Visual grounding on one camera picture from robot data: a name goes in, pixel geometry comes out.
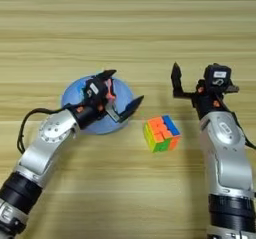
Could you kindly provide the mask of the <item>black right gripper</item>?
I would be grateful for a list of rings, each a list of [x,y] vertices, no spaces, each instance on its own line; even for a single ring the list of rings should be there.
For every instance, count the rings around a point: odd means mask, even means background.
[[[194,92],[185,92],[181,84],[181,69],[177,63],[173,64],[171,72],[173,86],[173,97],[179,99],[189,99],[196,109],[199,119],[215,111],[226,111],[223,103],[224,94],[238,93],[239,87],[231,80],[222,85],[214,80],[200,79]]]

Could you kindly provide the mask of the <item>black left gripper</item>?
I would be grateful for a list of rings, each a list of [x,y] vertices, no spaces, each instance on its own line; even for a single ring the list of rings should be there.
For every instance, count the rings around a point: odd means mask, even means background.
[[[104,70],[96,75],[102,81],[107,81],[116,73],[115,69]],[[119,123],[124,122],[140,106],[144,96],[132,100],[125,108],[125,110],[119,114]],[[116,123],[105,110],[99,111],[92,104],[84,103],[81,101],[77,104],[70,106],[70,112],[74,116],[79,128],[82,131],[116,131],[121,128],[119,123]]]

